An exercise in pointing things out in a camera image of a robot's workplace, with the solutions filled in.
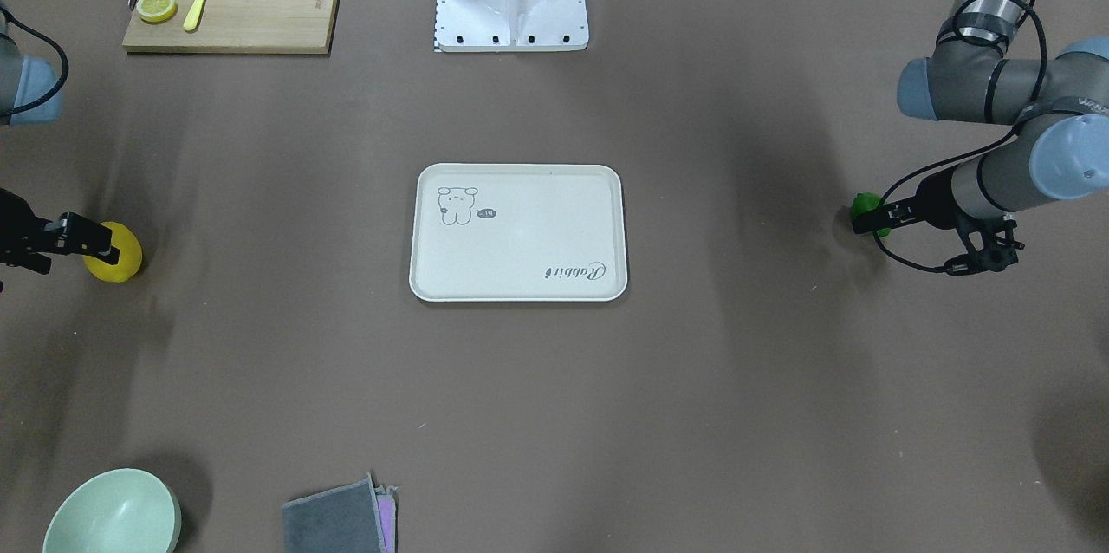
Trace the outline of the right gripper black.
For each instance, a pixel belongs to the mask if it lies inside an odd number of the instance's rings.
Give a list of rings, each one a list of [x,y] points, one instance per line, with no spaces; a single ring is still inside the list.
[[[7,266],[48,274],[52,265],[44,256],[48,250],[115,266],[121,252],[111,245],[112,236],[113,231],[105,225],[74,212],[64,213],[59,221],[40,218],[24,198],[1,190],[1,260]]]

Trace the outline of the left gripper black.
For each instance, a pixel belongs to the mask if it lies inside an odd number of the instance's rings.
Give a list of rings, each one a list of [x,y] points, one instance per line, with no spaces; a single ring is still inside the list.
[[[851,217],[851,226],[857,236],[888,236],[891,231],[920,222],[936,229],[955,229],[959,213],[952,176],[930,175],[919,183],[914,197],[884,202],[881,213],[856,214]]]

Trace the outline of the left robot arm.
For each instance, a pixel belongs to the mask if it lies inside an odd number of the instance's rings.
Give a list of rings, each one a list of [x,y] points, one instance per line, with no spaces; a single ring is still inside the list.
[[[1031,0],[956,0],[932,55],[904,66],[898,106],[908,117],[998,124],[1003,144],[943,163],[910,198],[854,218],[859,234],[926,222],[940,231],[1003,236],[1016,213],[1106,190],[1106,39],[1057,58],[1006,57]]]

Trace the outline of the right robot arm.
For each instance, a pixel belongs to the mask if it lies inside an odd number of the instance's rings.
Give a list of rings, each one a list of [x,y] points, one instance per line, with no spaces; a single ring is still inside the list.
[[[1,33],[1,121],[4,127],[44,124],[59,117],[61,88],[70,71],[67,51],[50,35],[33,29],[12,16],[3,6]],[[55,68],[39,57],[26,55],[10,34],[10,28],[33,35],[52,48],[61,66]],[[1,190],[1,259],[3,265],[28,272],[48,274],[52,254],[80,254],[96,262],[115,266],[121,250],[113,245],[113,232],[91,218],[67,212],[51,221],[35,216],[35,211],[20,195]]]

